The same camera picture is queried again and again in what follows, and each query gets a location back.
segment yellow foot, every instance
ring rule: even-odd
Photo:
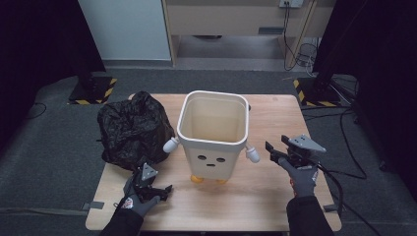
[[[191,175],[190,179],[191,179],[191,181],[193,181],[196,184],[200,184],[200,183],[203,182],[203,180],[205,180],[205,178],[200,178],[200,177],[197,177],[195,175]]]
[[[217,184],[225,184],[227,180],[216,180]]]

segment black glove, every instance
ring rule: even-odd
[[[125,203],[121,206],[121,208],[130,208],[132,211],[139,214],[141,217],[145,217],[145,215],[150,211],[152,207],[157,205],[160,202],[160,196],[155,196],[146,203],[141,203],[139,200],[138,195],[133,188],[133,176],[131,176],[125,184],[123,191],[125,193],[125,197],[127,197]]]
[[[296,169],[284,157],[280,158],[278,163],[288,172],[296,198],[314,196],[314,188],[316,187],[318,175],[316,165],[308,165]]]

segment black sleeve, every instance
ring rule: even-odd
[[[131,209],[116,209],[100,236],[136,236],[144,219]]]
[[[287,205],[287,215],[291,236],[334,235],[314,196],[292,199]]]

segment bucket mouth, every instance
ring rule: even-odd
[[[191,119],[187,116],[187,113],[190,112],[188,109],[189,104],[191,102],[196,100],[204,100],[208,103],[213,102],[221,102],[221,105],[226,104],[227,102],[230,102],[229,105],[232,106],[232,108],[239,110],[240,118],[243,120],[240,120],[239,122],[239,133],[238,139],[229,139],[229,140],[221,140],[221,139],[202,139],[201,137],[193,137],[192,135],[189,135],[187,132],[183,129],[184,128],[184,122],[190,122],[190,120],[185,121],[184,119]],[[218,110],[223,109],[223,111],[228,111],[228,107],[221,107],[221,105],[218,105],[215,107],[215,110],[213,112],[219,112]],[[246,143],[248,139],[248,129],[249,129],[249,102],[248,100],[239,94],[235,93],[227,93],[227,92],[218,92],[218,91],[206,91],[206,90],[195,90],[187,94],[182,109],[181,114],[179,117],[179,122],[177,126],[177,133],[180,139],[188,141],[188,142],[200,142],[200,143],[211,143],[211,144],[219,144],[224,146],[239,146],[244,143]]]

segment gray floor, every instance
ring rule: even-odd
[[[303,58],[308,61],[310,55],[314,57],[314,48],[306,45],[302,53],[308,55]],[[269,36],[183,37],[174,68],[141,63],[108,67],[108,72],[118,79],[109,102],[125,99],[126,94],[137,89],[174,93],[216,89],[296,95],[292,80],[310,77],[307,73],[310,68],[300,63],[301,66],[286,72],[282,55],[277,40]],[[65,104],[76,81],[69,78],[43,88],[37,101],[47,104],[47,110],[38,118],[26,121],[12,138],[9,148],[2,153],[0,236],[97,235],[97,232],[86,230],[87,213],[80,211],[80,207],[92,200],[104,165],[99,157],[102,146],[95,141],[99,137],[95,121],[99,106]],[[339,76],[337,81],[354,88],[354,78]],[[341,133],[337,114],[344,109],[302,109],[311,137],[328,150],[321,156],[323,165],[361,175]],[[35,106],[30,115],[41,110],[41,106]],[[337,116],[314,117],[330,114]],[[354,121],[355,115],[348,114],[343,117],[342,124],[352,152],[368,178],[359,180],[335,175],[343,187],[348,205],[341,218],[342,229],[335,235],[377,235],[361,217],[381,235],[417,235],[416,203],[395,173],[379,170],[377,154]],[[329,179],[328,183],[330,190],[337,194]],[[48,209],[50,213],[4,213],[10,207],[14,210]],[[61,210],[70,215],[62,215]],[[248,234],[242,232],[233,236]],[[191,234],[166,232],[161,235]]]

